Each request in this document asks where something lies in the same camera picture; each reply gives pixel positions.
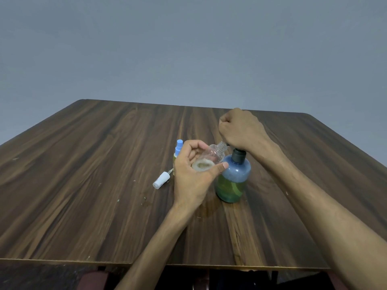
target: wood grain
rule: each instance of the wood grain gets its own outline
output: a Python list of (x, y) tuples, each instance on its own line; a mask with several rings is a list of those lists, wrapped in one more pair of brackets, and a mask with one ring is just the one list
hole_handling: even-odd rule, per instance
[[(0, 258), (132, 263), (172, 205), (173, 181), (152, 183), (171, 169), (176, 140), (218, 143), (226, 111), (79, 100), (4, 143)], [(253, 113), (301, 171), (387, 240), (385, 166), (310, 115)], [(248, 159), (240, 202), (221, 202), (211, 187), (168, 263), (327, 268), (281, 190)]]

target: hand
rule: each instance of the hand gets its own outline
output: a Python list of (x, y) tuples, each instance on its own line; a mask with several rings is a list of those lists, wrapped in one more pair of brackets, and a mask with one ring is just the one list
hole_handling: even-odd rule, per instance
[(232, 109), (220, 117), (219, 132), (225, 142), (249, 153), (252, 153), (253, 149), (260, 153), (269, 153), (277, 146), (258, 118), (239, 108)]
[(211, 169), (198, 172), (191, 165), (208, 148), (201, 140), (187, 140), (175, 160), (174, 206), (194, 211), (203, 202), (207, 190), (215, 178), (228, 168), (228, 163), (219, 163)]

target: small bottle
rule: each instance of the small bottle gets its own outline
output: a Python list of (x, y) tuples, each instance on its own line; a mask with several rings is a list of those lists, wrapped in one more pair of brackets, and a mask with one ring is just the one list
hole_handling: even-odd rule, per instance
[(210, 169), (224, 159), (226, 150), (227, 145), (223, 141), (218, 145), (210, 145), (192, 164), (192, 168), (199, 172)]
[(228, 168), (218, 177), (215, 191), (221, 200), (236, 203), (242, 197), (251, 165), (246, 159), (246, 152), (238, 149), (234, 149), (233, 154), (223, 161), (228, 162)]
[(182, 147), (183, 147), (183, 141), (181, 139), (178, 139), (176, 147), (175, 147), (175, 153), (173, 154), (173, 160), (172, 160), (172, 162), (173, 162), (173, 175), (175, 175), (175, 160), (176, 160), (177, 156), (179, 155)]

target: blue bottle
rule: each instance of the blue bottle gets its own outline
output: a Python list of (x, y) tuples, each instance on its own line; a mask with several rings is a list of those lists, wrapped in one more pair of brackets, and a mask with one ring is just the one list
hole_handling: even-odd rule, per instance
[(251, 165), (246, 159), (246, 152), (237, 148), (223, 162), (228, 162), (229, 167), (219, 176), (215, 191), (221, 200), (236, 203), (242, 197)]

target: black bottle cap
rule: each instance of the black bottle cap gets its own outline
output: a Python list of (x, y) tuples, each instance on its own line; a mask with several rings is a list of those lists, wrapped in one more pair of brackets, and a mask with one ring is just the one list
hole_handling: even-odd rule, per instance
[(243, 164), (244, 159), (246, 158), (246, 152), (244, 150), (234, 149), (231, 156), (231, 160), (237, 164)]

